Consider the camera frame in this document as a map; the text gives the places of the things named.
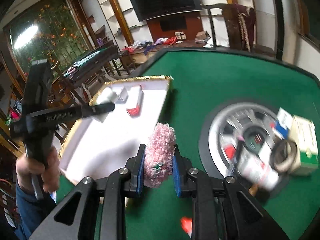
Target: human hand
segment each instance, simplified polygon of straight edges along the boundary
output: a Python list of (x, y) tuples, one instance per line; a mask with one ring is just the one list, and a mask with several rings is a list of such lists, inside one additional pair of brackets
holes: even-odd
[(59, 159), (57, 150), (52, 147), (47, 158), (48, 168), (32, 158), (27, 158), (24, 154), (16, 161), (16, 171), (18, 184), (26, 193), (34, 193), (31, 183), (31, 174), (41, 174), (43, 180), (43, 190), (52, 193), (59, 188)]

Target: blue gripper pad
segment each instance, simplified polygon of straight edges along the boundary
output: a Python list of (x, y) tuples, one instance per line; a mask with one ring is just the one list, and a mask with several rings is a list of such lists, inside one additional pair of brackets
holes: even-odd
[(174, 190), (177, 193), (178, 197), (181, 197), (181, 187), (180, 187), (180, 173), (179, 173), (179, 167), (177, 164), (176, 157), (173, 157), (173, 183), (174, 183)]
[(141, 159), (141, 163), (140, 163), (140, 168), (139, 168), (139, 172), (138, 172), (138, 183), (137, 183), (137, 189), (136, 192), (138, 193), (138, 195), (140, 196), (141, 192), (142, 192), (142, 187), (143, 187), (143, 173), (144, 173), (144, 156), (145, 153), (143, 153), (142, 155), (142, 159)]

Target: red cloth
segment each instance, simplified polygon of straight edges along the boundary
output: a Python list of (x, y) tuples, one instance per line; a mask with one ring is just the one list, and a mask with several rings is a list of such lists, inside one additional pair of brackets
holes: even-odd
[(134, 52), (136, 49), (134, 49), (134, 48), (130, 48), (130, 47), (124, 47), (123, 49), (121, 49), (122, 51), (125, 51), (125, 50), (127, 50), (127, 51), (129, 51), (129, 53), (132, 53), (132, 52)]
[(165, 44), (165, 45), (172, 45), (172, 44), (174, 44), (176, 41), (177, 41), (177, 37), (172, 37), (172, 38), (167, 39), (163, 44)]
[(11, 115), (11, 118), (14, 119), (14, 120), (20, 118), (20, 116), (15, 111), (13, 111), (12, 109), (10, 109), (10, 115)]

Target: human arm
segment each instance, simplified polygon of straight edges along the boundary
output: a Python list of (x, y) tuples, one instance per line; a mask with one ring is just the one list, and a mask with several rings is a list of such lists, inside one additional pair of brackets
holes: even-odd
[[(20, 157), (16, 162), (18, 183), (16, 185), (16, 201), (21, 216), (21, 224), (15, 230), (19, 239), (29, 239), (33, 231), (45, 217), (55, 208), (56, 204), (49, 193), (59, 188), (59, 160), (57, 151), (52, 148), (48, 155), (48, 168), (34, 159)], [(31, 184), (31, 174), (41, 174), (44, 199), (37, 200)]]

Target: red and white box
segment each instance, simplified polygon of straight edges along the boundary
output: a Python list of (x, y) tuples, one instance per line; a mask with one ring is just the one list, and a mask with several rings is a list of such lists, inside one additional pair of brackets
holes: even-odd
[(143, 100), (142, 87), (140, 85), (137, 87), (132, 87), (130, 89), (129, 98), (126, 103), (127, 113), (131, 117), (135, 117), (140, 114), (142, 100)]

